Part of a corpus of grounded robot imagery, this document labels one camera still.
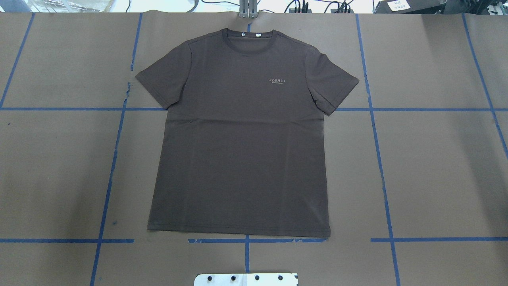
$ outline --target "crew neck collar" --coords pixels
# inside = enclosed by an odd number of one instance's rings
[[[237,53],[241,53],[241,54],[261,54],[261,53],[266,52],[273,46],[273,44],[275,43],[275,40],[277,38],[277,35],[278,35],[278,31],[276,31],[276,30],[272,30],[270,32],[252,33],[252,32],[234,31],[234,30],[230,30],[228,28],[222,29],[221,33],[222,33],[222,37],[223,37],[223,40],[226,43],[226,45],[228,47],[230,47],[233,51],[235,51]],[[238,48],[237,46],[235,46],[235,44],[233,44],[231,42],[231,39],[229,37],[270,38],[270,41],[262,49],[249,51],[249,50],[242,50],[242,49]]]

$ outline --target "t-shirt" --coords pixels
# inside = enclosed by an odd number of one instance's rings
[[[227,28],[136,78],[168,109],[149,230],[330,237],[323,119],[357,78],[279,31]]]

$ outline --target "blue tape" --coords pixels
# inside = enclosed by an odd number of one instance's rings
[[[76,238],[0,238],[0,243],[98,243],[99,239]],[[102,243],[134,243],[134,239],[103,239]]]
[[[103,239],[102,243],[134,243],[134,239]]]
[[[97,243],[98,239],[1,238],[0,243]]]
[[[106,191],[106,199],[104,201],[104,209],[102,211],[101,229],[99,230],[99,242],[97,243],[96,257],[93,260],[93,268],[92,268],[92,276],[90,279],[90,286],[93,286],[95,283],[95,276],[97,273],[97,265],[99,264],[99,255],[101,254],[102,237],[104,234],[104,226],[106,224],[106,216],[108,214],[109,197],[111,195],[111,187],[113,185],[113,174],[115,172],[115,167],[116,167],[116,158],[118,156],[118,144],[120,143],[120,135],[122,133],[123,119],[125,118],[125,107],[126,106],[127,106],[127,98],[125,98],[125,100],[123,101],[122,114],[120,116],[120,124],[118,126],[118,133],[116,135],[115,151],[113,153],[113,162],[111,163],[111,170],[109,172],[108,189]]]
[[[23,37],[23,41],[21,41],[21,46],[19,46],[18,55],[14,60],[14,64],[12,65],[11,74],[9,74],[9,79],[7,79],[7,84],[5,85],[4,93],[2,94],[2,99],[0,99],[0,107],[4,104],[5,97],[7,96],[7,91],[9,90],[9,86],[11,85],[12,77],[14,76],[14,71],[16,71],[16,66],[18,65],[19,57],[21,56],[21,52],[23,51],[23,47],[25,46],[26,39],[28,38],[28,33],[30,32],[30,28],[32,23],[34,22],[35,13],[32,13],[30,17],[30,22],[28,22],[28,27],[26,27],[25,36]]]
[[[490,111],[489,108],[373,108],[374,111]]]
[[[492,104],[492,100],[490,98],[490,94],[487,89],[487,85],[485,84],[485,79],[483,78],[482,69],[480,68],[480,64],[478,63],[476,53],[474,52],[473,43],[471,42],[471,36],[469,35],[469,29],[467,27],[466,15],[464,13],[462,13],[462,22],[464,23],[464,29],[466,31],[467,42],[469,43],[469,48],[471,49],[471,54],[473,56],[474,64],[476,65],[476,68],[478,70],[478,75],[480,76],[480,80],[482,81],[483,91],[485,92],[485,96],[487,97],[487,101],[489,102],[489,107],[492,112],[492,117],[494,118],[494,123],[496,124],[497,133],[499,134],[499,138],[501,139],[501,143],[503,145],[504,155],[508,159],[508,148],[506,147],[506,141],[504,140],[503,132],[501,131],[501,127],[499,126],[496,112],[494,110],[494,105]]]
[[[250,235],[245,236],[245,273],[250,273],[250,266],[249,266],[249,237]]]
[[[134,49],[132,50],[131,71],[134,70],[134,60],[136,59],[136,51],[138,50],[139,31],[141,30],[141,20],[142,19],[143,19],[143,13],[139,13],[138,29],[136,31],[136,38],[134,40]]]
[[[136,59],[136,50],[138,48],[139,31],[141,29],[142,18],[143,18],[143,13],[139,13],[138,28],[136,30],[136,38],[134,40],[134,48],[133,48],[133,52],[132,52],[131,71],[133,71],[133,69],[134,69],[134,60]],[[106,198],[104,201],[104,209],[102,211],[101,228],[99,230],[99,241],[97,243],[95,259],[93,260],[93,268],[92,268],[92,275],[90,278],[90,286],[93,286],[95,284],[95,277],[97,274],[97,265],[99,264],[99,256],[101,254],[101,244],[102,244],[103,235],[104,235],[104,226],[106,224],[106,217],[108,214],[109,197],[111,195],[111,187],[113,185],[113,174],[115,172],[116,158],[118,156],[118,145],[120,143],[120,136],[121,136],[122,128],[123,128],[123,120],[125,118],[125,111],[127,110],[127,100],[129,99],[129,92],[130,91],[131,91],[131,83],[128,82],[127,83],[127,91],[125,93],[126,97],[123,101],[122,114],[120,116],[120,124],[118,125],[118,133],[116,135],[115,151],[113,153],[113,162],[111,163],[111,171],[109,173],[108,189],[106,191]]]
[[[0,107],[12,111],[122,111],[122,107]],[[168,111],[162,107],[126,107],[126,111]]]
[[[97,274],[97,265],[99,264],[99,255],[101,254],[101,245],[102,243],[98,243],[96,247],[96,255],[93,259],[93,268],[92,268],[92,277],[90,279],[90,286],[95,284],[95,276]]]
[[[446,242],[446,241],[508,241],[508,237],[401,237],[371,238],[370,242]]]
[[[365,88],[367,89],[368,101],[369,101],[369,109],[370,109],[370,119],[372,122],[372,131],[374,133],[374,143],[376,146],[376,155],[377,155],[377,164],[379,166],[379,172],[381,174],[381,182],[383,184],[383,196],[385,197],[385,213],[386,213],[386,221],[388,225],[388,234],[391,239],[393,239],[393,230],[392,230],[392,219],[390,217],[390,206],[388,204],[388,195],[386,193],[386,184],[385,184],[385,173],[383,172],[383,163],[381,162],[381,153],[379,151],[379,141],[377,139],[377,129],[374,118],[374,108],[372,105],[372,98],[370,94],[370,86],[369,80],[367,78],[367,66],[365,64],[365,53],[363,49],[363,41],[362,41],[362,33],[360,29],[360,19],[358,18],[358,14],[355,14],[356,17],[356,28],[358,31],[358,41],[360,43],[360,53],[362,56],[362,65],[363,65],[363,75],[365,78]],[[392,260],[393,260],[393,268],[395,272],[395,282],[397,286],[400,286],[400,277],[399,277],[399,266],[397,262],[397,253],[395,251],[395,243],[393,241],[390,242],[390,246],[392,249]]]

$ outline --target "black cable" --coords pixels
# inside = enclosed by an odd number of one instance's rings
[[[295,2],[295,11],[296,11],[296,2],[300,3],[300,0],[292,0],[291,2],[289,2],[289,4],[286,6],[286,9],[284,9],[284,13],[288,10],[289,6],[291,6],[293,2]]]
[[[194,11],[196,9],[196,7],[198,6],[198,4],[199,4],[199,0],[194,0],[194,7],[192,7],[189,11],[187,11],[187,13]]]
[[[236,3],[233,3],[233,2],[229,2],[229,1],[208,2],[208,1],[205,1],[205,0],[201,0],[201,2],[207,3],[207,4],[229,3],[229,4],[236,5],[236,6],[240,6],[240,4],[236,4]]]
[[[324,11],[323,13],[326,13],[326,11],[328,11],[328,7],[329,7],[330,5],[332,5],[333,3],[337,3],[337,10],[339,10],[340,3],[339,3],[339,2],[337,2],[337,1],[330,1],[330,3],[328,3],[328,6],[326,6],[326,9],[325,9],[325,11]]]
[[[478,1],[478,8],[477,8],[477,11],[475,12],[475,15],[478,15],[478,12],[480,11],[480,7],[482,6],[482,1]]]
[[[483,0],[483,1],[480,0],[479,3],[480,4],[478,5],[477,12],[475,13],[476,15],[480,15],[478,13],[481,13],[483,10],[485,10],[490,5],[490,1],[489,0]]]
[[[340,5],[340,8],[335,11],[335,13],[346,13],[347,12],[347,3],[346,1],[344,0],[344,2],[342,2],[342,5]]]

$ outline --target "cable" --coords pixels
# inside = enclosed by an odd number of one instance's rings
[[[207,4],[229,3],[229,4],[236,5],[236,6],[240,6],[240,4],[236,4],[236,3],[233,3],[233,2],[229,2],[229,1],[208,2],[208,1],[205,1],[205,0],[201,0],[201,2],[207,3]]]
[[[199,0],[194,0],[194,7],[192,7],[189,11],[187,11],[187,13],[194,11],[196,9],[196,7],[198,6],[198,4],[199,4]]]
[[[298,5],[300,5],[300,0],[292,0],[291,2],[289,2],[288,6],[286,7],[286,9],[284,9],[284,13],[288,10],[289,6],[291,6],[291,4],[295,2],[295,13],[296,13],[296,2],[298,2]]]
[[[333,3],[337,3],[337,10],[339,10],[340,3],[339,3],[339,2],[337,2],[337,1],[330,1],[330,2],[328,3],[328,6],[326,6],[326,9],[325,9],[325,11],[324,11],[323,13],[326,13],[326,11],[328,11],[328,7],[329,7],[330,5],[332,5]]]

